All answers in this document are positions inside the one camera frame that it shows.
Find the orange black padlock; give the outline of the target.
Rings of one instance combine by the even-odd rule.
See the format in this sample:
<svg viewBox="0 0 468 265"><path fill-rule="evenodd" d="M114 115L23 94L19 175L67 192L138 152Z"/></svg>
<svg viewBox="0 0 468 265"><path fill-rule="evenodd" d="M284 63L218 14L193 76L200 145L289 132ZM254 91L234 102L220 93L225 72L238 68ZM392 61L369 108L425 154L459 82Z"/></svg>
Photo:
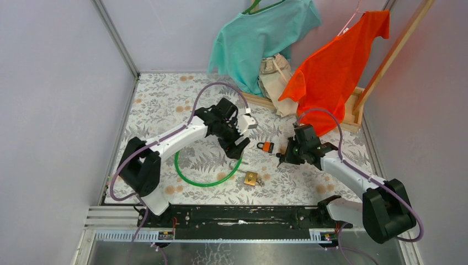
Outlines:
<svg viewBox="0 0 468 265"><path fill-rule="evenodd" d="M266 153L273 153L274 151L274 143L272 142L258 142L257 148L266 152Z"/></svg>

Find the small silver keys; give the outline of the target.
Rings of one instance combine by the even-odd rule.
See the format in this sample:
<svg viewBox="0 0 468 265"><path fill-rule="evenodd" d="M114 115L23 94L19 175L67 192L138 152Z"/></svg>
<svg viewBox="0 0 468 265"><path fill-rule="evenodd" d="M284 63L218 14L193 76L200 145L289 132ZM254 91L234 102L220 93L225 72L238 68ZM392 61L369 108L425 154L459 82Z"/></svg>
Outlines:
<svg viewBox="0 0 468 265"><path fill-rule="evenodd" d="M256 179L256 184L263 187L265 185L264 181L261 178Z"/></svg>

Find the brass padlock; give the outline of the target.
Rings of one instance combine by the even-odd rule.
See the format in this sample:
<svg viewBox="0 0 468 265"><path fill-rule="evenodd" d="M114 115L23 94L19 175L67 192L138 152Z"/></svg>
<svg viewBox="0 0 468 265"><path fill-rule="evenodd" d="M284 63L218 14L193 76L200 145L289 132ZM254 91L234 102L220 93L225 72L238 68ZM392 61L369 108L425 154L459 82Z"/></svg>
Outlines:
<svg viewBox="0 0 468 265"><path fill-rule="evenodd" d="M230 169L233 169L236 173L242 173L244 175L244 184L249 186L258 186L256 184L256 179L260 178L260 176L256 172L244 171L241 167L246 165L248 165L248 163L243 161L231 161L228 164Z"/></svg>

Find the green cable lock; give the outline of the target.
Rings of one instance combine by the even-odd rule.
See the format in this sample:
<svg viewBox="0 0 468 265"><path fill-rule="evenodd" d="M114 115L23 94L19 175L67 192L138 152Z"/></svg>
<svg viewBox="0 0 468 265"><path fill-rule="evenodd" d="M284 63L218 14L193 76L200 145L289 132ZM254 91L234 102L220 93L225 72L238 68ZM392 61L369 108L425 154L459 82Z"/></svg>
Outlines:
<svg viewBox="0 0 468 265"><path fill-rule="evenodd" d="M196 153L186 148L174 155L174 168L178 177L199 188L211 188L227 182L242 163L242 158L227 158L215 151Z"/></svg>

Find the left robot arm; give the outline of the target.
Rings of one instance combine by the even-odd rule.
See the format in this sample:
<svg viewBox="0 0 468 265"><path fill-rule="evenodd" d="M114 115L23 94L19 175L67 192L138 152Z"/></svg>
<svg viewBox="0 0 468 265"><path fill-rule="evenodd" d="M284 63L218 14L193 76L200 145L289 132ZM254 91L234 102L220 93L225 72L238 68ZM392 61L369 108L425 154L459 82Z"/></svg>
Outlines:
<svg viewBox="0 0 468 265"><path fill-rule="evenodd" d="M246 108L241 114L228 99L216 105L198 108L189 120L152 140L132 138L126 145L116 175L121 177L139 197L150 213L150 220L159 227L171 221L169 201L159 188L162 163L181 149L216 136L227 158L240 160L250 143L246 132L256 128L257 120Z"/></svg>

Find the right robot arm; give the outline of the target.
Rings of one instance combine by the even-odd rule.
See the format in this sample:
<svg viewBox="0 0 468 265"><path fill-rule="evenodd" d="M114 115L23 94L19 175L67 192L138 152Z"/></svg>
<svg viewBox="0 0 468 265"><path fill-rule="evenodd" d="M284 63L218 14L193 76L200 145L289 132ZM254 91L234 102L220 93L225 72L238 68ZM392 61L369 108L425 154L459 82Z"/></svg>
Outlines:
<svg viewBox="0 0 468 265"><path fill-rule="evenodd" d="M285 152L276 154L279 163L313 165L338 179L361 200L334 195L319 202L316 219L321 226L347 222L363 227L375 242L384 243L419 225L402 182L387 181L346 160L341 147L322 142L311 125L297 126L294 133Z"/></svg>

